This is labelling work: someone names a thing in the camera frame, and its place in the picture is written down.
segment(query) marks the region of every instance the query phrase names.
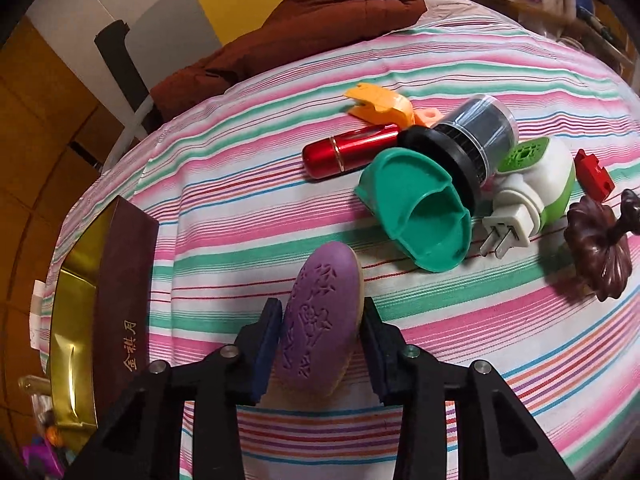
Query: red plastic block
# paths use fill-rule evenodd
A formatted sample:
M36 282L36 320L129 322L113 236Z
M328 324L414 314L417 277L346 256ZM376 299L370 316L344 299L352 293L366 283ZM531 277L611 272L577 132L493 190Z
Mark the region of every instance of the red plastic block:
M587 195L602 202L611 194L615 187L613 181L593 153L587 155L584 150L578 150L574 163L575 177Z

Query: striped tablecloth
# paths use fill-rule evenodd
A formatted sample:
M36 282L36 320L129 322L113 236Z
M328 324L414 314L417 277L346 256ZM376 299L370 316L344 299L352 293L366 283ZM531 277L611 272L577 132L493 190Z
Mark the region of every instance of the striped tablecloth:
M343 92L359 81L397 89L443 112L484 92L514 113L520 138L556 135L607 166L616 190L640 184L640 100L608 68L495 17L449 18L327 52L234 86L165 124L96 182L66 218L47 277L41 354L62 259L120 194L160 222L150 300L150 356L199 360L286 303L305 259L329 240L357 253L383 320L448 362L492 362L584 475L638 421L639 286L619 300L582 296L563 246L563 219L503 260L478 257L476 222L455 270L416 269L356 199L359 173L305 179L307 143L360 126ZM571 201L580 198L578 185ZM630 240L638 264L640 237ZM309 404L273 379L256 408L239 408L250 479L390 479L401 410L380 406L362 351L334 396ZM448 407L449 475L457 476ZM191 476L193 407L185 410L181 474Z

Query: dark brown carved object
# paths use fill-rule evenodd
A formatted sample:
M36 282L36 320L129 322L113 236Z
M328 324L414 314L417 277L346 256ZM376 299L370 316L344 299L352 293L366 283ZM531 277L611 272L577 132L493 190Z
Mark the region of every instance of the dark brown carved object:
M569 207L564 239L574 258L575 270L600 301L619 298L631 275L626 233L640 234L640 199L630 189L622 192L620 218L589 196Z

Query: red lipstick tube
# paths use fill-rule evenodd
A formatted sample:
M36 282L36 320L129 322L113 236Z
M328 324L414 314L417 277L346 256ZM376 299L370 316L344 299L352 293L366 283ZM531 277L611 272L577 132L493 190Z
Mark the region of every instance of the red lipstick tube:
M302 149L305 170L318 179L366 166L382 150L396 146L399 132L395 124L373 125L317 140Z

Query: electrical plug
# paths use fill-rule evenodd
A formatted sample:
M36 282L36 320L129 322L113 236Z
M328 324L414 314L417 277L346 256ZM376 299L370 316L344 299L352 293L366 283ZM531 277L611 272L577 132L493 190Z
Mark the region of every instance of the electrical plug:
M521 142L494 177L494 212L482 219L488 237L480 247L503 258L564 215L575 182L574 159L562 140L539 137Z

